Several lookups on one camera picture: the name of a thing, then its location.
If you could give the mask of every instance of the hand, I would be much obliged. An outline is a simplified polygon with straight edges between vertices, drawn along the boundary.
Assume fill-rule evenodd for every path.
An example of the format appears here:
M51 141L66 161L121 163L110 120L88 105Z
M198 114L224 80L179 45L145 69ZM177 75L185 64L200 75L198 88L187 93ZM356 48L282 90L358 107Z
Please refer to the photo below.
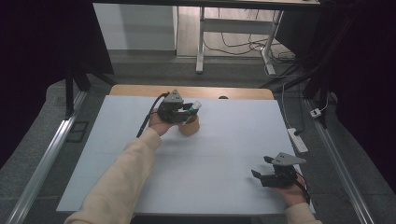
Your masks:
M297 181L305 187L305 182L300 175L297 175ZM288 206L293 206L297 203L306 203L306 198L303 191L296 184L285 188L272 189L283 197Z
M176 124L166 123L161 120L157 114L157 109L153 110L148 122L148 126L157 132L159 136L163 136L174 125Z

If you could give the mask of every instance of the sweater sleeve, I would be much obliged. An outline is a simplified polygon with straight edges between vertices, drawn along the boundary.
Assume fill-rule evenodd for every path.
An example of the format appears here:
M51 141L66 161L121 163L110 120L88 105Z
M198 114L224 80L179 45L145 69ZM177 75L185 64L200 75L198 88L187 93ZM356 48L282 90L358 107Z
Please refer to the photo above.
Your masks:
M161 142L151 128L131 141L64 223L130 223Z
M298 203L286 209L286 217L288 224L321 224L321 221L316 220L308 203Z

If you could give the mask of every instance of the table leg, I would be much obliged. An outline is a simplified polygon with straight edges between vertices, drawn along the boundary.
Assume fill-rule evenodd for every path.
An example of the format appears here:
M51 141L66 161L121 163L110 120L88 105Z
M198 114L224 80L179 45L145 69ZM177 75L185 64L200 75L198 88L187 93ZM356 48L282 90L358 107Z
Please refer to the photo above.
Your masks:
M204 25L205 25L205 8L200 9L201 19L199 20L199 41L198 41L198 54L197 65L195 72L202 74L204 72Z
M271 58L269 57L269 52L271 50L272 42L274 41L277 26L279 25L280 18L282 16L283 11L278 11L275 16L275 20L273 21L273 26L271 29L271 33L268 35L267 43L265 44L265 48L262 49L262 57L265 61L265 67L268 71L269 76L274 76L276 74L274 70L274 66L272 65Z

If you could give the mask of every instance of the wooden edge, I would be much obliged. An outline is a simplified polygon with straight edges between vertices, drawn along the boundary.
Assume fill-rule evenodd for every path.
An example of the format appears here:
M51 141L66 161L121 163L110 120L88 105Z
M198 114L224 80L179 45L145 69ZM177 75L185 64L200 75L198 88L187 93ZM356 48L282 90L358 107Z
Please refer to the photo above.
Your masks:
M185 98L215 98L226 96L235 100L274 100L274 95L267 89L186 87L186 86L147 86L115 85L110 95L118 96L151 96L177 90Z

